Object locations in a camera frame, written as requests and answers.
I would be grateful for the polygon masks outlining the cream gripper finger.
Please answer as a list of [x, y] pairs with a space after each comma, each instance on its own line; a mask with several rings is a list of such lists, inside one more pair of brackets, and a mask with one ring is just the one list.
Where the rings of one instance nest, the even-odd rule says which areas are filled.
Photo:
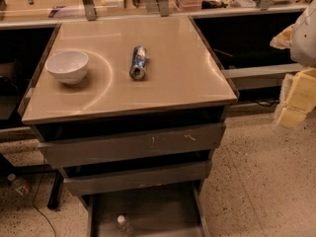
[[276, 107], [276, 124], [297, 128], [316, 107], [316, 69], [307, 68], [295, 75], [286, 74]]
[[270, 46], [277, 49], [287, 49], [291, 47], [291, 35], [293, 25], [288, 26], [270, 41]]

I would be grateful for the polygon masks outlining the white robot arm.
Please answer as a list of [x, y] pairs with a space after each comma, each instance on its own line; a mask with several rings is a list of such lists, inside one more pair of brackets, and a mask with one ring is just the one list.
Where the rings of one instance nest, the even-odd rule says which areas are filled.
[[289, 49], [290, 58], [303, 66], [295, 75], [286, 74], [275, 111], [276, 125], [299, 127], [316, 107], [316, 1], [296, 22], [273, 37], [270, 46]]

